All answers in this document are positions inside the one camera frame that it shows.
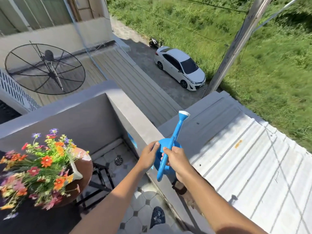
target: floor drain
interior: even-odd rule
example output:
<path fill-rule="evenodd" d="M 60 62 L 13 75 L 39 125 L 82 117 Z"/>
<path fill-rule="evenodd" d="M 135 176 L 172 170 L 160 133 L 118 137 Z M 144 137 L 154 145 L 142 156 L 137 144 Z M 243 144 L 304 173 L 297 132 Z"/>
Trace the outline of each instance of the floor drain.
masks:
<path fill-rule="evenodd" d="M 123 163 L 123 159 L 122 159 L 121 157 L 117 157 L 117 158 L 115 159 L 115 164 L 116 164 L 117 166 L 120 166 L 122 163 Z"/>

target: car roof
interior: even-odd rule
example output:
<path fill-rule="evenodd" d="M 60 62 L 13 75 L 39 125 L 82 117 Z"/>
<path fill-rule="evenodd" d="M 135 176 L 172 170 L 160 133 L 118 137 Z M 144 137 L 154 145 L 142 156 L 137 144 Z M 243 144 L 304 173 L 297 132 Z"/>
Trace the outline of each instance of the car roof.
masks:
<path fill-rule="evenodd" d="M 177 59 L 179 62 L 186 61 L 190 58 L 189 55 L 187 55 L 185 52 L 182 52 L 181 50 L 178 50 L 177 48 L 173 48 L 166 53 Z"/>

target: satellite dish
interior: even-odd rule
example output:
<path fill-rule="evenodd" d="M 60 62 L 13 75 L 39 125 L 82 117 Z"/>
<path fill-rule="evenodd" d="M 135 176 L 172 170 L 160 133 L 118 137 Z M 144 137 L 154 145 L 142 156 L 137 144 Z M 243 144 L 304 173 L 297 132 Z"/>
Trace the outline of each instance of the satellite dish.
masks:
<path fill-rule="evenodd" d="M 39 94 L 68 94 L 85 81 L 84 67 L 74 55 L 47 44 L 14 48 L 5 59 L 5 69 L 21 86 Z"/>

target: person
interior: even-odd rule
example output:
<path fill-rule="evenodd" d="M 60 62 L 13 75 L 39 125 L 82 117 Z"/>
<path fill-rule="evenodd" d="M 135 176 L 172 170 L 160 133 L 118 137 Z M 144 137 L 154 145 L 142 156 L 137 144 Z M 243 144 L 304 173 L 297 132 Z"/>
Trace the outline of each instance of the person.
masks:
<path fill-rule="evenodd" d="M 115 234 L 130 205 L 131 198 L 143 175 L 154 164 L 159 143 L 154 141 L 146 146 L 128 175 L 111 193 L 88 213 L 71 231 L 71 234 Z M 216 234 L 265 234 L 266 232 L 233 208 L 212 186 L 192 167 L 184 150 L 173 147 L 164 148 L 168 155 L 167 165 L 171 166 L 177 179 L 182 182 L 193 196 L 195 202 Z M 153 210 L 150 234 L 170 234 L 173 231 L 165 223 L 164 211 L 160 207 Z"/>

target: foot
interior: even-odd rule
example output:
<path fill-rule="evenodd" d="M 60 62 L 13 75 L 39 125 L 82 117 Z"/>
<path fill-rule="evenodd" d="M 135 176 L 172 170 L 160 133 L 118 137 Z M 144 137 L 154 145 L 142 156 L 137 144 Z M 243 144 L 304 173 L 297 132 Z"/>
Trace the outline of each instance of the foot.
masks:
<path fill-rule="evenodd" d="M 156 206 L 152 213 L 150 229 L 157 224 L 163 224 L 165 222 L 166 222 L 165 212 L 163 211 L 161 207 Z"/>

